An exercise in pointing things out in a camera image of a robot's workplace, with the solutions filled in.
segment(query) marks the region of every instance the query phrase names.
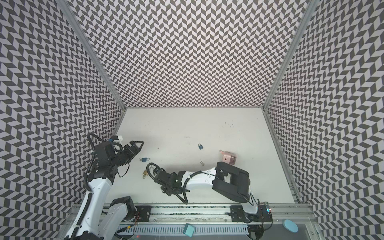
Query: blue soap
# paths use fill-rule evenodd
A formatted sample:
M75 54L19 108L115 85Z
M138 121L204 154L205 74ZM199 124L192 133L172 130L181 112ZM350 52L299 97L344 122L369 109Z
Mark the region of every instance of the blue soap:
M288 219L283 221L283 226L285 227L286 230L288 230L290 232L297 232L299 230L297 228L296 223L294 223L293 221L288 220Z
M184 227L183 233L188 237L192 237L192 234L194 231L195 231L195 227L187 223Z

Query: table surface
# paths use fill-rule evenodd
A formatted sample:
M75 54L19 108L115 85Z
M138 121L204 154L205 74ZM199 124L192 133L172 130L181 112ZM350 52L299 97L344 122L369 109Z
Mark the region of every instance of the table surface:
M260 108L128 109L118 135L123 145L131 140L145 144L128 173L116 176L106 203L128 195L135 203L181 203L162 193L149 176L142 178L147 162L139 158L149 157L169 173L198 171L215 167L220 150L236 153L235 166L249 172L255 198L294 203ZM120 175L126 169L127 165L119 167ZM187 197L190 203L232 203L212 189L192 190Z

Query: black and white geometric wall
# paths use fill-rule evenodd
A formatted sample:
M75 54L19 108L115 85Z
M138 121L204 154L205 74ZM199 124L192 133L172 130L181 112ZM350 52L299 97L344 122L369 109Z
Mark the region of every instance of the black and white geometric wall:
M261 106L308 0L69 0L129 107Z
M121 114L56 4L0 4L0 236L53 238Z
M384 239L383 26L383 1L321 1L268 108L327 239Z

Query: gold padlock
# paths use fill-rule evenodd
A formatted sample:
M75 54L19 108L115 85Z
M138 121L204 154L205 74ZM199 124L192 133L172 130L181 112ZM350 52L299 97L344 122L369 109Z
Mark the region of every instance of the gold padlock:
M144 172L143 172L143 179L145 179L146 175L148 175L148 172L147 172L147 170L144 170Z

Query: patterned wall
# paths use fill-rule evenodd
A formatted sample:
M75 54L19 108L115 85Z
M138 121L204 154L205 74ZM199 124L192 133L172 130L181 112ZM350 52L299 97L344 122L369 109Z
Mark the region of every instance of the patterned wall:
M384 239L384 3L323 0L268 112L327 239Z
M52 238L84 194L84 136L121 110L54 2L0 12L0 236Z
M261 106L308 0L69 0L127 106Z

